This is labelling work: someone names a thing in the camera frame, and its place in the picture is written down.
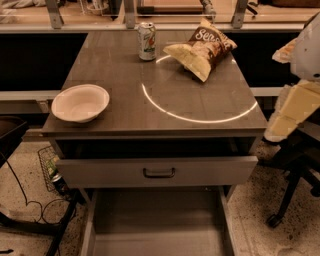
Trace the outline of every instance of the countertop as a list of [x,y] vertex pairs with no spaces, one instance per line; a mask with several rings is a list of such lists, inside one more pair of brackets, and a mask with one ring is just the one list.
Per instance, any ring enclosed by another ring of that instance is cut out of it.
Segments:
[[158,31],[157,59],[139,59],[136,31],[90,32],[63,86],[96,84],[110,95],[93,121],[48,117],[49,136],[261,136],[266,120],[232,54],[203,83],[162,51],[190,31]]

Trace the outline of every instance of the cable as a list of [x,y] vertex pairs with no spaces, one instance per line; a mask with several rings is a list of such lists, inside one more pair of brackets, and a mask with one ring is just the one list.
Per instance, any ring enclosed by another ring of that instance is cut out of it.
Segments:
[[[54,203],[54,202],[56,202],[56,201],[65,201],[65,202],[70,202],[70,201],[67,200],[67,199],[62,199],[62,198],[54,199],[54,200],[50,201],[49,203],[47,203],[45,207],[43,207],[43,205],[42,205],[40,202],[38,202],[38,201],[34,201],[34,200],[28,201],[27,195],[26,195],[26,193],[25,193],[25,191],[24,191],[24,189],[23,189],[23,187],[22,187],[22,185],[21,185],[21,182],[20,182],[18,176],[16,175],[15,171],[13,170],[11,164],[9,163],[8,159],[6,158],[6,156],[5,156],[1,151],[0,151],[0,154],[1,154],[2,158],[5,160],[5,162],[8,164],[9,169],[11,170],[13,176],[15,177],[15,179],[16,179],[19,187],[20,187],[20,190],[21,190],[21,192],[22,192],[22,194],[23,194],[23,197],[24,197],[24,199],[25,199],[25,204],[26,204],[26,206],[28,206],[30,203],[36,203],[36,204],[40,205],[40,217],[39,217],[38,220],[35,220],[35,222],[36,222],[36,223],[39,223],[41,220],[43,220],[46,224],[52,224],[52,225],[57,225],[57,224],[59,224],[61,220],[60,220],[59,222],[57,222],[57,223],[50,223],[50,222],[48,222],[48,221],[44,218],[44,212],[45,212],[45,210],[47,209],[47,207],[48,207],[50,204],[52,204],[52,203]],[[74,213],[73,213],[73,216],[72,216],[72,218],[70,219],[70,221],[71,221],[75,216],[76,216],[76,208],[74,209]]]
[[19,181],[18,176],[16,175],[15,171],[13,170],[13,168],[12,168],[11,164],[9,163],[8,159],[6,158],[6,156],[5,156],[1,151],[0,151],[0,154],[1,154],[2,158],[3,158],[3,159],[6,161],[6,163],[8,164],[8,166],[9,166],[9,168],[10,168],[13,176],[15,177],[15,179],[16,179],[19,187],[20,187],[20,190],[21,190],[21,192],[22,192],[22,194],[23,194],[23,197],[24,197],[26,206],[28,206],[30,203],[36,203],[36,204],[40,205],[40,217],[39,217],[38,220],[35,220],[35,222],[39,222],[39,221],[42,219],[42,204],[41,204],[40,202],[38,202],[38,201],[29,201],[29,202],[28,202],[27,195],[26,195],[26,193],[24,192],[24,190],[23,190],[23,188],[22,188],[22,185],[21,185],[21,183],[20,183],[20,181]]

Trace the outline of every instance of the floor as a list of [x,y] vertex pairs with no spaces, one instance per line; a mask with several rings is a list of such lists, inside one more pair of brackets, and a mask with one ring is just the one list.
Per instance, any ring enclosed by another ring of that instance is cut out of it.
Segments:
[[[46,141],[24,141],[9,159],[28,201],[38,201],[43,207],[52,200],[63,199],[55,191],[48,191],[43,178],[38,152],[48,146]],[[277,150],[277,146],[261,142],[256,155],[260,159],[270,159]],[[278,210],[286,184],[281,170],[256,166],[250,179],[235,189],[229,210],[240,256],[319,255],[320,198],[311,196],[306,182],[299,183],[283,223],[275,229],[265,224],[268,216]],[[0,202],[14,218],[39,219],[39,205],[29,203],[26,206],[7,164],[0,169]],[[55,201],[45,209],[43,217],[48,222],[57,222],[66,207],[65,201]],[[85,218],[85,206],[78,205],[56,255],[79,255]],[[10,255],[14,256],[45,255],[50,242],[51,237],[0,230],[0,251],[12,249]]]

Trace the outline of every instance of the black chair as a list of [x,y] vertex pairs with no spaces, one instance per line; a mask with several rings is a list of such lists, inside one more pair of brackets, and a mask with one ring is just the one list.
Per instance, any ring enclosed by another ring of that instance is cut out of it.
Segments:
[[267,224],[275,228],[284,217],[300,178],[311,185],[311,195],[320,196],[320,180],[313,174],[320,172],[320,142],[306,133],[296,130],[281,142],[280,150],[271,162],[259,162],[260,165],[289,171],[289,181],[278,213],[267,219]]
[[[22,141],[28,130],[28,124],[15,116],[0,116],[0,167],[7,161]],[[19,221],[7,217],[0,211],[0,227],[7,230],[21,231],[53,236],[54,239],[47,256],[55,255],[65,229],[71,219],[75,206],[79,200],[78,191],[73,191],[69,206],[59,224],[46,224],[28,221]],[[10,253],[11,250],[0,251],[0,254]]]

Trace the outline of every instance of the drawer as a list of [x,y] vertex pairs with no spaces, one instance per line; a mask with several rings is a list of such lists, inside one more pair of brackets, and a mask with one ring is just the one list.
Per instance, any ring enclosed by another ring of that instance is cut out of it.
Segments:
[[207,186],[244,183],[255,156],[67,159],[57,168],[70,188]]
[[96,189],[80,255],[237,256],[231,221],[221,187]]

